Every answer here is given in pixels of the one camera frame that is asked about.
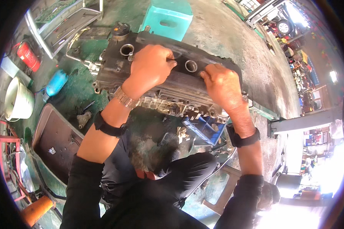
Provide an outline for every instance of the black sleeve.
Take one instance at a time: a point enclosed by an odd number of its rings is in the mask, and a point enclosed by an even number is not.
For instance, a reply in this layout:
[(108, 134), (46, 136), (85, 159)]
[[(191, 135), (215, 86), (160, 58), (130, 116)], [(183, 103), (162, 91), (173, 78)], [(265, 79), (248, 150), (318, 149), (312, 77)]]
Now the black sleeve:
[(263, 183), (263, 176), (241, 176), (214, 229), (253, 228)]
[(66, 203), (60, 229), (92, 227), (100, 219), (99, 201), (104, 164), (88, 162), (76, 154), (66, 188)]

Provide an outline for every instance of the oil filler cap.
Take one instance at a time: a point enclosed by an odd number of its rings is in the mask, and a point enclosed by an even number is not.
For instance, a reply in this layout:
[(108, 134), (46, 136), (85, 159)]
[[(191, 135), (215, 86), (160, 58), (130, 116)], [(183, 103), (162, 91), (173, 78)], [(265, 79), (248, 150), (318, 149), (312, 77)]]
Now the oil filler cap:
[(112, 36), (124, 36), (130, 32), (130, 25), (116, 21), (111, 31)]

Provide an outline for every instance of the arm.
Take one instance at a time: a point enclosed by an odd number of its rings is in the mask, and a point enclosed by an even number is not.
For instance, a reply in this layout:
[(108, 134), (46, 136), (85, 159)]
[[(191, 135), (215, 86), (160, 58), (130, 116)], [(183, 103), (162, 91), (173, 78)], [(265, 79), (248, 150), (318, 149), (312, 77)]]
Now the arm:
[[(138, 100), (145, 92), (163, 83), (177, 65), (170, 49), (160, 45), (148, 45), (135, 55), (130, 77), (121, 89)], [(102, 111), (104, 121), (113, 127), (126, 123), (131, 109), (113, 98)], [(94, 124), (85, 135), (78, 153), (74, 156), (61, 228), (84, 228), (94, 226), (100, 218), (99, 201), (102, 195), (102, 170), (105, 160), (114, 150), (118, 138), (97, 131)]]
[[(243, 139), (256, 129), (251, 120), (247, 102), (242, 98), (239, 76), (220, 64), (210, 64), (201, 77), (208, 94), (230, 116), (237, 134)], [(263, 184), (262, 152), (260, 142), (238, 148), (242, 176), (215, 228), (252, 228), (257, 203)]]

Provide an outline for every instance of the black pants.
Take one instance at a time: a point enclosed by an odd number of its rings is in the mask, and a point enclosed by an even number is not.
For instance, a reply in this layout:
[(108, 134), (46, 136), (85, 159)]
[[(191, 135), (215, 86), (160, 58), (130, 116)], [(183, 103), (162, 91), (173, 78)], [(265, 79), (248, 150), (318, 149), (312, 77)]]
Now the black pants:
[[(126, 131), (105, 161), (101, 186), (105, 191), (103, 199), (111, 208), (121, 200), (127, 190), (141, 180), (129, 160), (129, 136), (129, 131)], [(165, 195), (166, 201), (182, 207), (184, 200), (214, 171), (216, 165), (212, 154), (196, 153), (170, 163), (166, 169), (167, 175), (153, 182), (168, 193)]]

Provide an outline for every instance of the blue plastic crate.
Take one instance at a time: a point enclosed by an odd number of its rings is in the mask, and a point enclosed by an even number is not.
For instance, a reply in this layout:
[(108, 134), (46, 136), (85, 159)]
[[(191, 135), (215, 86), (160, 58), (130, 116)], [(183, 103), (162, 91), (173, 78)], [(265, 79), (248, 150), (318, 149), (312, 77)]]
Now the blue plastic crate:
[[(188, 117), (184, 117), (182, 123), (193, 132), (195, 132), (199, 137), (201, 137), (205, 142), (211, 145), (216, 145), (223, 130), (227, 123), (222, 124), (216, 122), (215, 119), (211, 118), (210, 116), (207, 117), (199, 117), (198, 119), (194, 119), (190, 121)], [(217, 125), (218, 131), (215, 131), (212, 128), (212, 124)]]
[(150, 25), (150, 32), (182, 41), (193, 19), (186, 0), (151, 0), (139, 32)]

